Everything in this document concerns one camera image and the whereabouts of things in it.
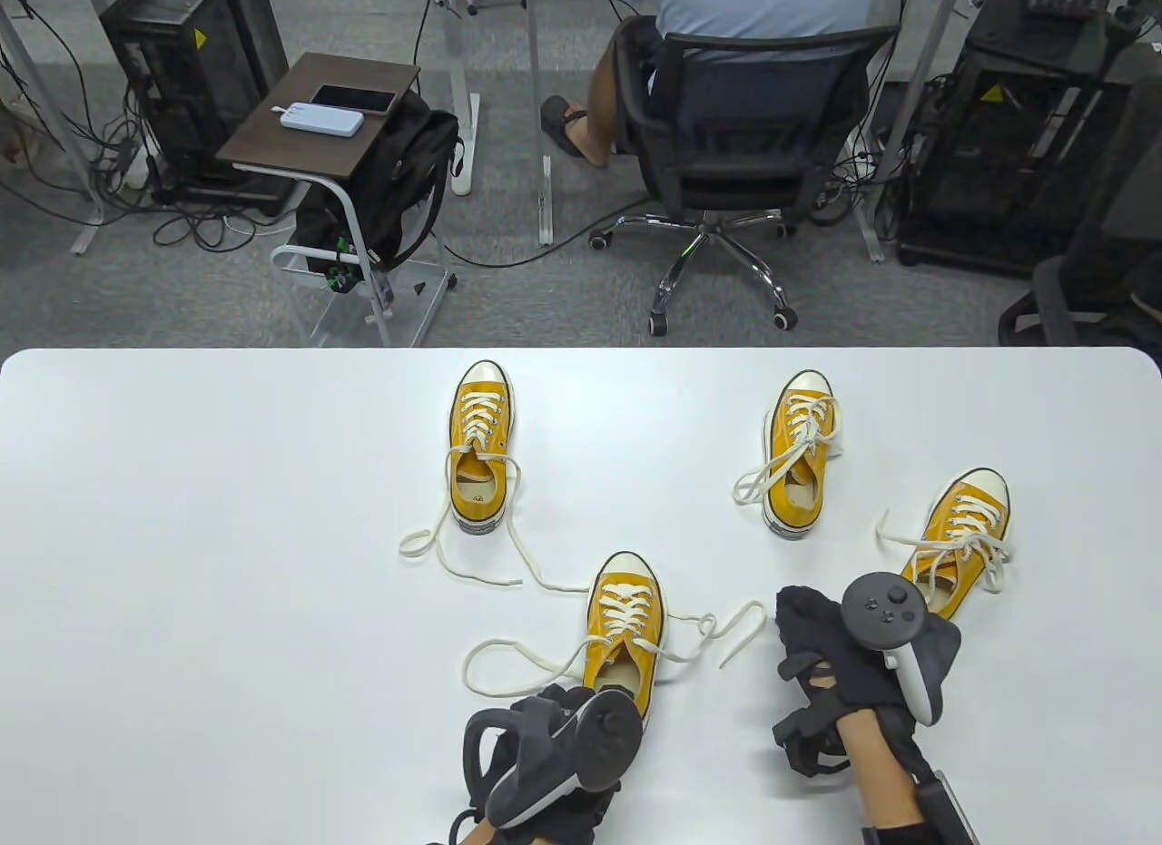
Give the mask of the person's right hand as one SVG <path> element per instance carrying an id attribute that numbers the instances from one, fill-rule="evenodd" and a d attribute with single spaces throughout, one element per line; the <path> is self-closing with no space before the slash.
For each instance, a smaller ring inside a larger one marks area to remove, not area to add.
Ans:
<path id="1" fill-rule="evenodd" d="M 801 775 L 831 775 L 851 765 L 839 719 L 852 712 L 887 715 L 891 726 L 913 733 L 895 675 L 882 657 L 859 645 L 842 623 L 839 602 L 806 586 L 786 586 L 775 597 L 775 621 L 787 657 L 784 682 L 797 682 L 808 704 L 773 726 L 773 739 Z"/>

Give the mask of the person's left hand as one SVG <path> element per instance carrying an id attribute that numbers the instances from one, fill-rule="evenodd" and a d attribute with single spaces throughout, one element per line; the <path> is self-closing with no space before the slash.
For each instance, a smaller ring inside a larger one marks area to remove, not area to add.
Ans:
<path id="1" fill-rule="evenodd" d="M 644 735 L 634 696 L 560 683 L 469 716 L 462 737 L 468 807 L 449 842 L 593 844 Z"/>

